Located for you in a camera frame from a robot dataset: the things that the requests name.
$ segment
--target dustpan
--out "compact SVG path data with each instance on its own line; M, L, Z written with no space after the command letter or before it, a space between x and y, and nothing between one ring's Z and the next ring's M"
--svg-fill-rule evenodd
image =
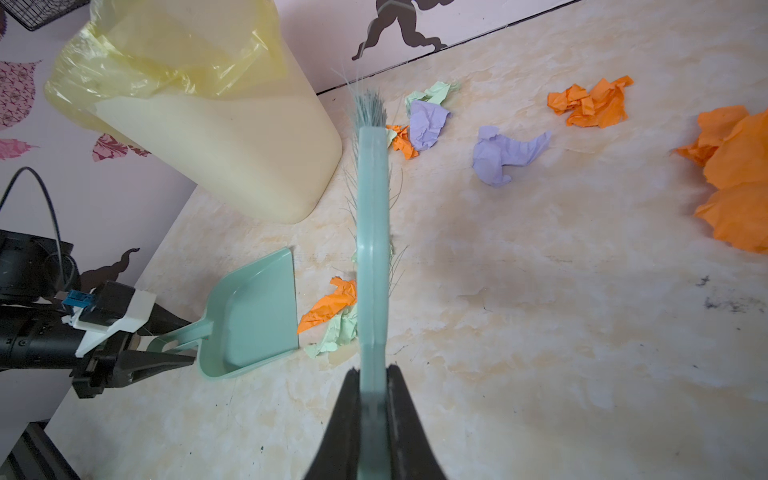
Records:
M168 344L178 345L166 349ZM203 318L159 336L151 352L197 346L207 379L229 379L299 348L293 255L283 248L227 274L208 296Z

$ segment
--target wire basket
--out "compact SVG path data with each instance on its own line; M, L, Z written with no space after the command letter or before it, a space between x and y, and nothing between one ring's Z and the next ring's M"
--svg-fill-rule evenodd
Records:
M47 25L90 0L0 0L0 6L29 31Z

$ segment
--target yellow plastic bag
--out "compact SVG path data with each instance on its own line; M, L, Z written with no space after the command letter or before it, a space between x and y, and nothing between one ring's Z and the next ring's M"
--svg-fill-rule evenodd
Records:
M161 91L236 98L284 77L283 60L272 0L91 0L91 20L56 58L45 97L76 124L139 146L93 105Z

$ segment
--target blue connector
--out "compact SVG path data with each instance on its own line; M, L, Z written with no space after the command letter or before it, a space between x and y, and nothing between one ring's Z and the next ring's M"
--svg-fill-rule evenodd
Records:
M79 306L85 308L94 301L94 296L90 293L82 293L77 290L71 290L67 295L67 298L63 299L61 303L69 306Z

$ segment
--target crumpled paper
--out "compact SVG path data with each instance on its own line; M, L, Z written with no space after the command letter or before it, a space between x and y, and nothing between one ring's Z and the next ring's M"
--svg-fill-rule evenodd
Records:
M386 146L387 147L392 144L392 141L395 140L395 137L397 137L397 132L390 128L387 128L386 129Z
M694 215L714 228L716 239L768 255L768 181L719 190Z
M440 105L448 92L458 88L458 84L447 84L444 81L436 81L435 84L425 91L414 91L406 97L406 113L411 116L411 105L414 100L423 100L431 104Z
M357 304L338 312L328 322L326 334L318 343L307 345L304 352L315 358L323 352L335 352L342 345L352 342L357 336Z
M330 283L336 286L336 291L321 298L309 312L301 317L296 334L306 332L314 326L327 322L338 312L357 302L357 284L355 280L347 282L335 276L331 279Z
M701 135L677 153L703 166L720 189L696 209L713 237L768 255L768 110L749 115L743 105L699 115Z
M472 168L478 178L492 187L508 184L512 178L504 175L502 165L524 167L549 147L551 132L544 132L531 141L520 142L498 134L498 127L485 125L478 132L478 143L472 152Z
M414 100L411 103L410 140L417 151L431 148L440 130L445 126L445 119L451 112L437 104Z
M395 132L395 138L392 140L392 149L402 150L402 154L406 160L419 156L419 152L416 151L413 145L411 145L411 141L408 139L408 125L405 127L402 125L387 125L386 127Z
M704 166L704 176L720 189L768 182L768 110L733 127Z
M703 167L715 154L717 148L723 144L725 137L730 135L733 127L749 115L749 111L743 105L705 111L699 114L697 119L701 128L698 139L675 151L699 167Z
M573 84L566 91L550 93L547 96L547 105L558 115L573 110L565 122L569 127L610 127L627 119L627 112L624 111L624 87L633 83L628 76L610 83L602 78L589 93Z

